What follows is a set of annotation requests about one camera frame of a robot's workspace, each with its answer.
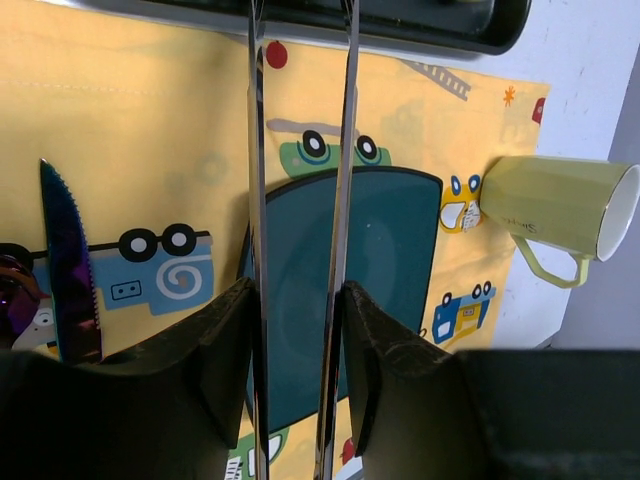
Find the cartoon ladder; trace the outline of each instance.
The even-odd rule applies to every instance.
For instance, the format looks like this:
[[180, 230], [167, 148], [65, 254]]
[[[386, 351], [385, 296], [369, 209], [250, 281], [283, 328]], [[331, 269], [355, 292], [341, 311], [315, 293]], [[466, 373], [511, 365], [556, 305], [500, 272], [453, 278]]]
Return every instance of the cartoon ladder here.
[[464, 100], [465, 102], [467, 101], [467, 94], [471, 90], [471, 85], [457, 75], [451, 73], [446, 68], [439, 67], [437, 65], [425, 65], [423, 63], [411, 62], [409, 60], [402, 60], [402, 63], [430, 80], [433, 80], [446, 91], [453, 93], [459, 99]]

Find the serrated knife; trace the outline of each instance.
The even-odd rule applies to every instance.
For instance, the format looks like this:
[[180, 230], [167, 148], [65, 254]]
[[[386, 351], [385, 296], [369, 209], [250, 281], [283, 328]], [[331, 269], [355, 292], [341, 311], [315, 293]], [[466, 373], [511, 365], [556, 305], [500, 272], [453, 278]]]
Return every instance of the serrated knife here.
[[89, 249], [76, 202], [58, 172], [40, 160], [49, 277], [60, 359], [102, 360], [102, 335]]

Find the knife blade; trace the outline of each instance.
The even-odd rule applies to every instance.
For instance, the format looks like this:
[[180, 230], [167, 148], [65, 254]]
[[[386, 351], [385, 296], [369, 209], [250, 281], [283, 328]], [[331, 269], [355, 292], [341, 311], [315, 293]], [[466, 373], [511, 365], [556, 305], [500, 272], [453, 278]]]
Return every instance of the knife blade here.
[[264, 151], [264, 21], [263, 0], [251, 0], [249, 13], [249, 228], [253, 275], [260, 318], [252, 327], [253, 428], [256, 480], [269, 479], [269, 376], [267, 370], [267, 219]]
[[340, 128], [340, 164], [336, 180], [336, 198], [333, 212], [333, 234], [329, 260], [329, 288], [325, 315], [324, 351], [318, 423], [316, 428], [316, 462], [314, 480], [331, 480], [333, 451], [335, 448], [336, 403], [338, 400], [338, 373], [342, 333], [341, 292], [347, 267], [347, 241], [349, 234], [349, 204], [356, 131], [358, 91], [358, 50], [360, 33], [360, 1], [341, 0], [345, 26], [349, 37], [347, 66]]
[[70, 364], [100, 362], [102, 335], [80, 214], [64, 180], [44, 159], [40, 188], [60, 359]]

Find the cartoon truck print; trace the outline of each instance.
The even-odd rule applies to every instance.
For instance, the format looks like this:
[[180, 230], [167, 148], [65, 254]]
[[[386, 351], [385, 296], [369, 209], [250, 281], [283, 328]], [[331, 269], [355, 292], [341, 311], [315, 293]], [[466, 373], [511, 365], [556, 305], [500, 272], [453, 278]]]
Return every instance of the cartoon truck print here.
[[[288, 436], [289, 427], [283, 428], [269, 436], [269, 464], [272, 464], [276, 458], [278, 458], [278, 455], [282, 453]], [[229, 452], [224, 480], [248, 480], [255, 478], [254, 446], [255, 440], [253, 434], [238, 440], [238, 446]]]
[[471, 295], [453, 298], [451, 292], [442, 297], [442, 304], [436, 307], [433, 315], [433, 341], [443, 348], [471, 335], [482, 327], [487, 316], [489, 303], [496, 295], [496, 288], [490, 281], [477, 284]]
[[[338, 168], [340, 163], [340, 127], [326, 123], [299, 123], [281, 118], [267, 121], [267, 128], [273, 132], [296, 133], [300, 139], [280, 145], [280, 163], [289, 178]], [[328, 143], [326, 137], [335, 137], [335, 143]], [[378, 147], [368, 135], [356, 130], [356, 146], [353, 164], [391, 165], [389, 150]]]
[[442, 195], [440, 226], [447, 233], [466, 232], [482, 223], [480, 213], [480, 175], [471, 175], [462, 183], [456, 175]]
[[[209, 232], [196, 232], [181, 223], [169, 225], [159, 237], [143, 228], [128, 230], [116, 243], [89, 246], [95, 287], [102, 290], [106, 310], [146, 304], [151, 315], [158, 316], [197, 307], [213, 297], [211, 246]], [[43, 294], [31, 324], [13, 348], [52, 346], [55, 327], [47, 252], [13, 247], [30, 256], [22, 263], [32, 265]]]

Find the purple object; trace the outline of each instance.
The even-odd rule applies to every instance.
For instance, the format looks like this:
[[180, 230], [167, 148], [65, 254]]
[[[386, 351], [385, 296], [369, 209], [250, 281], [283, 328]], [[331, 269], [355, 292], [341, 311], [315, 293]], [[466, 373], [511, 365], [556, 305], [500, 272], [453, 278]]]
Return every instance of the purple object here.
[[25, 331], [41, 296], [33, 274], [15, 258], [0, 255], [0, 347], [11, 348]]

